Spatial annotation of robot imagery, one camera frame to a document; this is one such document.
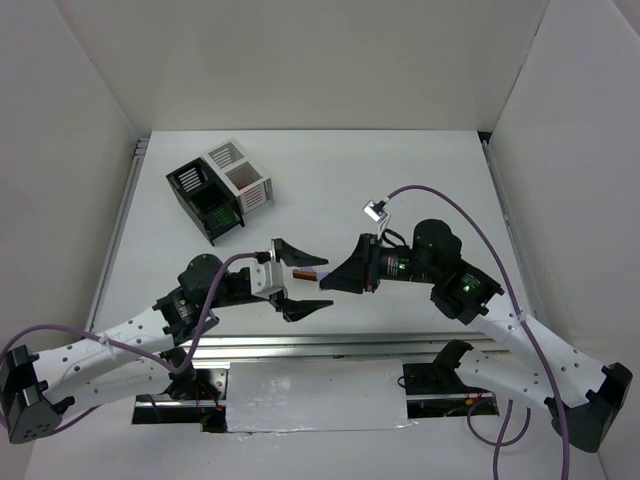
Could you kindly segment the brown lego plate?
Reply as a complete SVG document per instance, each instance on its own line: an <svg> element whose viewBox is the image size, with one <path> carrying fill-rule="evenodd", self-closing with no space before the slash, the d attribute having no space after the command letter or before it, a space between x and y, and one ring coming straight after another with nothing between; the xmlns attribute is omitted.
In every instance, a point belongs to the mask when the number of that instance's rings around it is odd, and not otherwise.
<svg viewBox="0 0 640 480"><path fill-rule="evenodd" d="M319 278L318 273L315 271L293 270L292 276L295 279L313 281L316 282Z"/></svg>

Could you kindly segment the green lego plate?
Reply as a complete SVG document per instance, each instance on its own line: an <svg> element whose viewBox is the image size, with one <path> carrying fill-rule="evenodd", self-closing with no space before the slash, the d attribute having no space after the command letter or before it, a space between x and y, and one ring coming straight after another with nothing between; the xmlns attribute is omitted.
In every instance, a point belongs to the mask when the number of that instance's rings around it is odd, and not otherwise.
<svg viewBox="0 0 640 480"><path fill-rule="evenodd" d="M225 209L219 209L212 212L209 216L212 229L232 228L236 225L236 219L233 213L229 213Z"/></svg>

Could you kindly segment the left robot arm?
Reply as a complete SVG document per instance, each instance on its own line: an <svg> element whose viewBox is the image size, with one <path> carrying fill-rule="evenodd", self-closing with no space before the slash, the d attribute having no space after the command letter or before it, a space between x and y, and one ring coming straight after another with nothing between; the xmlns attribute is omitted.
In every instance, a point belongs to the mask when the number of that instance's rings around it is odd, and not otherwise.
<svg viewBox="0 0 640 480"><path fill-rule="evenodd" d="M9 442L55 435L130 396L219 401L220 387L193 365L201 337L219 323L216 310L266 302L286 322L297 322L332 303L291 299L283 269L326 262L281 238L266 251L226 261L201 254L175 289L107 330L44 324L16 334L1 352L1 425Z"/></svg>

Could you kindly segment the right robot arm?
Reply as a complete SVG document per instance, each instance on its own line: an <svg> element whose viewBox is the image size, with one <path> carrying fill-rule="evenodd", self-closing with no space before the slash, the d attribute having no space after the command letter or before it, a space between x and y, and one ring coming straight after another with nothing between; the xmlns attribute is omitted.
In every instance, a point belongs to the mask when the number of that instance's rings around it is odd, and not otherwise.
<svg viewBox="0 0 640 480"><path fill-rule="evenodd" d="M546 410L554 430L572 446L597 452L624 405L631 371L595 360L535 318L518 316L502 286L464 261L461 249L461 240L441 220L421 221L411 246L384 247L365 233L320 287L363 294L375 292L383 280L431 285L430 299L440 313L491 338L524 365L505 365L452 340L434 361L445 378Z"/></svg>

